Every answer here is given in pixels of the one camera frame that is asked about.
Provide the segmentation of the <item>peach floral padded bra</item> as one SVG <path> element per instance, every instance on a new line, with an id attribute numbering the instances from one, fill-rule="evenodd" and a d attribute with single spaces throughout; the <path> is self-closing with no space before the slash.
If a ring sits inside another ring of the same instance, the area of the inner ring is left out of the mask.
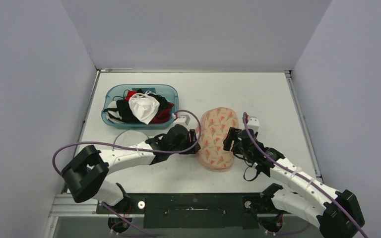
<path id="1" fill-rule="evenodd" d="M 201 129 L 195 128 L 196 132 L 201 135 L 199 140 L 201 149 L 197 153 L 197 160 L 210 170 L 230 169 L 234 163 L 234 155 L 223 149 L 223 141 L 231 127 L 239 127 L 236 112 L 226 107 L 214 108 L 206 111 L 200 122 Z"/>

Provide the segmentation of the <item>white satin bra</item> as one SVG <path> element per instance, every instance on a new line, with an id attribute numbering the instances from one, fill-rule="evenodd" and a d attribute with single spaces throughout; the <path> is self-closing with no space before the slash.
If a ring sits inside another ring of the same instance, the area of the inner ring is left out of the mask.
<path id="1" fill-rule="evenodd" d="M 132 114 L 142 123 L 148 125 L 156 116 L 160 103 L 153 97 L 151 91 L 133 94 L 129 101 L 129 108 Z"/>

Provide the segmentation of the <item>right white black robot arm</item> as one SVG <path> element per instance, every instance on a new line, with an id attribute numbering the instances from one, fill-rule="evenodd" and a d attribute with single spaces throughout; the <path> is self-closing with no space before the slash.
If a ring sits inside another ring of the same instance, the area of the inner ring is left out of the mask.
<path id="1" fill-rule="evenodd" d="M 265 212 L 296 215 L 318 228 L 324 238 L 352 238 L 364 226 L 354 193 L 339 191 L 311 177 L 279 151 L 264 147 L 253 130 L 232 127 L 223 145 L 224 150 L 241 155 L 257 176 L 264 174 L 277 181 L 261 193 L 260 205 Z"/>

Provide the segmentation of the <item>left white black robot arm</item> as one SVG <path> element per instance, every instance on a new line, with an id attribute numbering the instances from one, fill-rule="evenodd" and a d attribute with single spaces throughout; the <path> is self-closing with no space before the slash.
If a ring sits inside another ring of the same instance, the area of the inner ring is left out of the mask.
<path id="1" fill-rule="evenodd" d="M 196 131 L 177 124 L 167 133 L 129 147 L 98 150 L 92 142 L 74 156 L 61 175 L 76 203 L 95 199 L 120 214 L 128 207 L 127 193 L 120 184 L 107 181 L 107 175 L 161 163 L 174 154 L 196 154 L 200 149 Z"/>

